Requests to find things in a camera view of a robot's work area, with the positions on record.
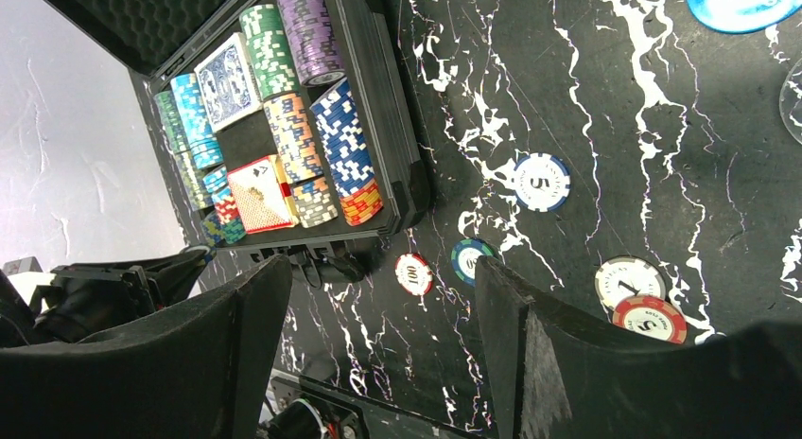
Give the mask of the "red poker card deck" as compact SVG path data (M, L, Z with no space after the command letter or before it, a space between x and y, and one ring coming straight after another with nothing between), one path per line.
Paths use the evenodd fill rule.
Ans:
M300 223L278 155L267 155L230 171L227 180L247 235Z

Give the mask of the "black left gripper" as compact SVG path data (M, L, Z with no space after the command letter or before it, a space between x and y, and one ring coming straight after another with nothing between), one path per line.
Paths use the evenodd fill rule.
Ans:
M177 254L130 262L129 269L61 266L54 279L34 290L33 330L45 339L75 343L93 334L170 307L189 297L216 256L214 248L183 248Z

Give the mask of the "blue poker card deck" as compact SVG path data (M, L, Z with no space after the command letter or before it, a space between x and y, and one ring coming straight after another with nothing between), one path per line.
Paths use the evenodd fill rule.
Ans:
M263 107L246 37L235 32L194 68L204 108L214 132Z

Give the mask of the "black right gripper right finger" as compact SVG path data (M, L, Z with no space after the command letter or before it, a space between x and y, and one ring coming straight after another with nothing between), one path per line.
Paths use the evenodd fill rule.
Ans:
M491 256L476 311L502 438L797 438L801 327L661 342L544 292Z

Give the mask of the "green blue 50 chip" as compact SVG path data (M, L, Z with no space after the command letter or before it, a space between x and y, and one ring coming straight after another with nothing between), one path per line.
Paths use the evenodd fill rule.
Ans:
M495 255L495 250L483 240L464 238L453 246L450 260L455 274L467 285L475 287L478 259Z

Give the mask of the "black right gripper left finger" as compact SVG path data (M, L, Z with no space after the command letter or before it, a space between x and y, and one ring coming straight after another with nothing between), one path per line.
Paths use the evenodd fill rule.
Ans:
M253 438L292 287L275 255L77 343L1 353L5 438Z

